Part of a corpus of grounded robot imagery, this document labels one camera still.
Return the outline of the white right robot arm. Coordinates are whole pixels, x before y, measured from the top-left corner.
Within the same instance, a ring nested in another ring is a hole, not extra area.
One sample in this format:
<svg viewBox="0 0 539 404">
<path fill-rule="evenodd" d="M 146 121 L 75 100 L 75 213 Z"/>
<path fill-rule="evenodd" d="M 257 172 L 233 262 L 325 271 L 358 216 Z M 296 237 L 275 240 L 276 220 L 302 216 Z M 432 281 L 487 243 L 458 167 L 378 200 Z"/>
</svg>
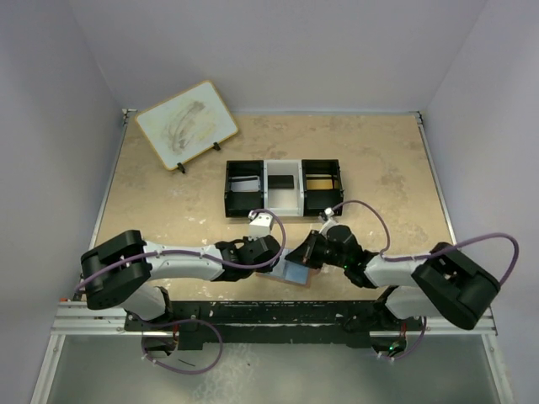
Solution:
<svg viewBox="0 0 539 404">
<path fill-rule="evenodd" d="M 458 250 L 440 242 L 440 256 L 404 260 L 383 258 L 364 249 L 351 230 L 336 225 L 312 231 L 286 261 L 312 269 L 331 265 L 360 287 L 386 291 L 374 303 L 376 323 L 393 329 L 410 317 L 442 316 L 464 330 L 472 330 L 500 291 L 499 281 Z"/>
</svg>

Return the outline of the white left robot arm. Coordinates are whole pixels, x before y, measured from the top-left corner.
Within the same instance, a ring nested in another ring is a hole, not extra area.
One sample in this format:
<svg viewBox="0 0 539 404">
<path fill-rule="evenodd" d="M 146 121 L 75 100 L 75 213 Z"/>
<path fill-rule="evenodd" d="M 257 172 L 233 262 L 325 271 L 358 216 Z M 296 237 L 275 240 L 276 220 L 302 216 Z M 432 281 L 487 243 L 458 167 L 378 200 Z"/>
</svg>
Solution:
<svg viewBox="0 0 539 404">
<path fill-rule="evenodd" d="M 143 239 L 138 230 L 124 231 L 81 256 L 79 288 L 94 311 L 120 307 L 155 330 L 173 321 L 166 289 L 159 279 L 236 282 L 255 272 L 269 272 L 284 248 L 271 235 L 204 247 L 166 247 Z"/>
</svg>

